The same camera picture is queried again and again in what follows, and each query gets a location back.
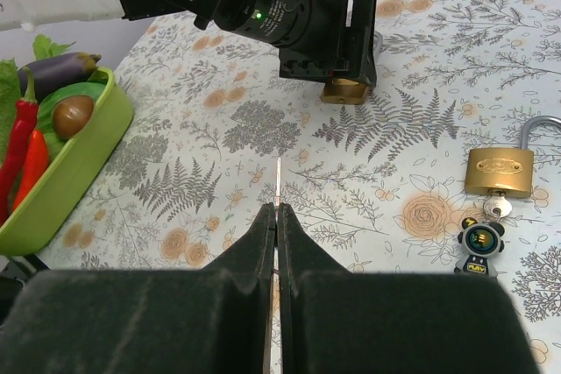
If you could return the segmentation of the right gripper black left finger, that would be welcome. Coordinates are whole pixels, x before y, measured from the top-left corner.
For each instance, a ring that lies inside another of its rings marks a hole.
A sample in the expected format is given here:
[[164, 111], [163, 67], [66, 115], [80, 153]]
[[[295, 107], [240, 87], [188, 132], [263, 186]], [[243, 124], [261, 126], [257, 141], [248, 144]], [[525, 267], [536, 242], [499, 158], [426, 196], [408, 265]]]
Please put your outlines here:
[[47, 270], [1, 332], [4, 373], [267, 373], [275, 209], [206, 267]]

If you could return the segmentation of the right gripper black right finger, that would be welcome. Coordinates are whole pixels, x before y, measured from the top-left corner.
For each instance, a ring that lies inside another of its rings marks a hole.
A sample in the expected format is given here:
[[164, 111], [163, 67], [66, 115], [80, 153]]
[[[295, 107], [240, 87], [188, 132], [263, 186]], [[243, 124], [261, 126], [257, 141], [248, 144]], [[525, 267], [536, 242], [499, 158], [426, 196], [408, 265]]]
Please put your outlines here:
[[514, 306], [470, 275], [349, 272], [280, 205], [286, 373], [535, 373]]

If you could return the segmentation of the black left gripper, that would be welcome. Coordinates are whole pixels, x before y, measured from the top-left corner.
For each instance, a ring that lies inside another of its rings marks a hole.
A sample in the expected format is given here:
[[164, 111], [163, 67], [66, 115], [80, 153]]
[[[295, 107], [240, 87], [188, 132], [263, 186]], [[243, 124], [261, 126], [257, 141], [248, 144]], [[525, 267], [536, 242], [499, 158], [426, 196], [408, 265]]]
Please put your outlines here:
[[310, 0], [301, 37], [279, 50], [279, 77], [327, 83], [376, 84], [374, 21], [377, 0]]

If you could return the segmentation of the long shackle brass padlock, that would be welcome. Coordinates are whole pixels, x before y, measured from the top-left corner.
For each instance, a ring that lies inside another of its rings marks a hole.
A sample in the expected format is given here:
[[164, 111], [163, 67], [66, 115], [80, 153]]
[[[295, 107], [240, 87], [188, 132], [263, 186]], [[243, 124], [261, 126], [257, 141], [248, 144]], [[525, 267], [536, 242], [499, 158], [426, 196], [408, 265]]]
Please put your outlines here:
[[372, 43], [366, 54], [366, 67], [373, 71], [373, 76], [367, 83], [352, 81], [343, 78], [335, 78], [327, 82], [320, 96], [321, 102], [329, 104], [361, 105], [375, 88], [377, 83], [377, 71], [375, 61], [377, 60], [383, 45], [383, 36], [374, 31]]

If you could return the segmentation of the panda figure keychain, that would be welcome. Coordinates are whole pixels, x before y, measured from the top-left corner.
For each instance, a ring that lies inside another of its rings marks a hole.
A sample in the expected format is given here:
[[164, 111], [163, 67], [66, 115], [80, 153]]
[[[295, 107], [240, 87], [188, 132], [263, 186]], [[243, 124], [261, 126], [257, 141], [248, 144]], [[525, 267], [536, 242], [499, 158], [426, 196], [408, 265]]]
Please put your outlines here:
[[496, 279], [498, 273], [491, 263], [491, 258], [504, 250], [503, 225], [496, 221], [478, 222], [472, 217], [466, 217], [461, 222], [461, 227], [458, 243], [463, 255], [455, 264], [454, 272]]

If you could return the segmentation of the small brass padlock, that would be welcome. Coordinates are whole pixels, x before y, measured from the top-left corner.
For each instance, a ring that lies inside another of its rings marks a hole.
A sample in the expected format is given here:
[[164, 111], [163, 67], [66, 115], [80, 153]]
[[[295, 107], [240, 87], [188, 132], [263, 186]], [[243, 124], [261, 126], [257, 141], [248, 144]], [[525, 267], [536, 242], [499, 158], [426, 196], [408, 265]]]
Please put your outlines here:
[[529, 149], [529, 134], [541, 125], [560, 127], [556, 116], [535, 116], [521, 128], [516, 148], [471, 149], [465, 171], [464, 190], [468, 194], [503, 193], [507, 198], [526, 199], [533, 187], [535, 154]]

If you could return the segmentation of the silver key with ring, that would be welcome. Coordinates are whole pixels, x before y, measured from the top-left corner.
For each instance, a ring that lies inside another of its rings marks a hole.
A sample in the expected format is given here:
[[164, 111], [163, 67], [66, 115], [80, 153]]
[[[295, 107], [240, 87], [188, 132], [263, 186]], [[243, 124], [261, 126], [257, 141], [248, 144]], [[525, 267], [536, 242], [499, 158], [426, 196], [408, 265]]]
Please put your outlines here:
[[501, 218], [509, 216], [513, 206], [501, 190], [491, 190], [483, 202], [483, 211], [490, 221], [498, 222]]

